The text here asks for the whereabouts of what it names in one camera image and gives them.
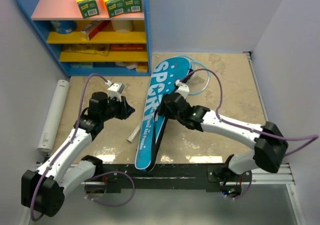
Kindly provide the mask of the blue sport racket bag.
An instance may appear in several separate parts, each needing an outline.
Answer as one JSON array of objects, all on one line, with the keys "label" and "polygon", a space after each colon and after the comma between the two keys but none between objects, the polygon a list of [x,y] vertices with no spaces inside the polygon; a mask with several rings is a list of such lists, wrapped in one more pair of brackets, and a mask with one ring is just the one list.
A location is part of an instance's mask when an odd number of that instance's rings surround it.
[{"label": "blue sport racket bag", "polygon": [[167,58],[153,69],[146,93],[140,135],[135,157],[135,168],[151,171],[156,163],[159,147],[168,121],[158,114],[163,96],[175,90],[175,82],[192,69],[191,62],[181,56]]}]

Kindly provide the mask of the blue badminton racket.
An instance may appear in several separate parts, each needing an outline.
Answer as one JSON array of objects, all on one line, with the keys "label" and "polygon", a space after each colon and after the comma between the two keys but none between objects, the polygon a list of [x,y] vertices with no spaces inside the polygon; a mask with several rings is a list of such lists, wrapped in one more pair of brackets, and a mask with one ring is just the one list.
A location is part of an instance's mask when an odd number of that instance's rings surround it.
[{"label": "blue badminton racket", "polygon": [[134,139],[136,138],[136,136],[139,134],[140,130],[141,130],[141,126],[138,125],[138,126],[134,129],[134,131],[130,134],[130,136],[127,138],[127,141],[130,142],[130,143],[132,143],[132,142],[134,141]]},{"label": "blue badminton racket", "polygon": [[[201,61],[196,60],[194,57],[186,54],[178,54],[176,57],[185,58],[189,61],[192,70],[198,69],[208,69],[208,67]],[[204,92],[204,90],[208,87],[211,73],[208,71],[204,71],[205,74],[192,74],[187,81],[187,84],[191,88],[190,96],[196,96]]]}]

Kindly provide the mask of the white shuttlecock tube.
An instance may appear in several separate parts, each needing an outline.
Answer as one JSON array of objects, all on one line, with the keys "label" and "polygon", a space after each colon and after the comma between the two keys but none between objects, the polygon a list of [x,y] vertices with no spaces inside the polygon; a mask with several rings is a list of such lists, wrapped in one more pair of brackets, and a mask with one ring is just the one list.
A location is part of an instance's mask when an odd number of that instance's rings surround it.
[{"label": "white shuttlecock tube", "polygon": [[70,83],[66,80],[58,80],[55,91],[45,119],[37,150],[51,152],[55,144],[62,113],[66,103]]}]

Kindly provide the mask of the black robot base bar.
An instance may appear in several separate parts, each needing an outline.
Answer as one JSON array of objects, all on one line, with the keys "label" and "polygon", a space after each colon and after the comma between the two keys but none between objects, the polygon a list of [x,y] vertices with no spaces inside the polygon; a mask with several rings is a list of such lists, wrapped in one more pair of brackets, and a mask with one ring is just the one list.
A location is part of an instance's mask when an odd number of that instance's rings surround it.
[{"label": "black robot base bar", "polygon": [[220,192],[225,185],[233,187],[238,179],[235,176],[218,175],[222,163],[163,163],[156,164],[150,172],[135,168],[134,164],[103,164],[98,174],[111,172],[107,179],[89,178],[86,185],[106,185],[107,193],[120,193],[131,189],[132,183],[123,172],[132,178],[138,190],[204,190],[209,193]]}]

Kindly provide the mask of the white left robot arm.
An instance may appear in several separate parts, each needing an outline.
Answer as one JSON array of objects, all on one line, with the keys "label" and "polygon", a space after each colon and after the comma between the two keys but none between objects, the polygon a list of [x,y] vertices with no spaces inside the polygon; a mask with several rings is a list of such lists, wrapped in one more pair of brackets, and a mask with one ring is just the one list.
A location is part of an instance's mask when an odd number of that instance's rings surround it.
[{"label": "white left robot arm", "polygon": [[58,150],[35,171],[21,178],[21,204],[48,217],[55,216],[65,198],[82,182],[99,181],[104,175],[101,159],[87,155],[71,167],[79,154],[103,130],[104,123],[116,118],[126,120],[135,109],[125,96],[110,97],[105,92],[92,94],[69,136]]}]

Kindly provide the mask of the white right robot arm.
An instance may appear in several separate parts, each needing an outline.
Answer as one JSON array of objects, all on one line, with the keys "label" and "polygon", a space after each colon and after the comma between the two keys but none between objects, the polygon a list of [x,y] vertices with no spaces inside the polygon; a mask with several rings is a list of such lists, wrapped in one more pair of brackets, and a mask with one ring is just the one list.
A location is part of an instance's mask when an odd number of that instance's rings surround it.
[{"label": "white right robot arm", "polygon": [[277,173],[288,148],[276,124],[269,121],[264,125],[252,124],[219,116],[208,107],[191,106],[177,92],[165,94],[157,113],[190,130],[218,134],[249,147],[249,152],[230,155],[225,161],[222,174],[230,182],[257,168]]}]

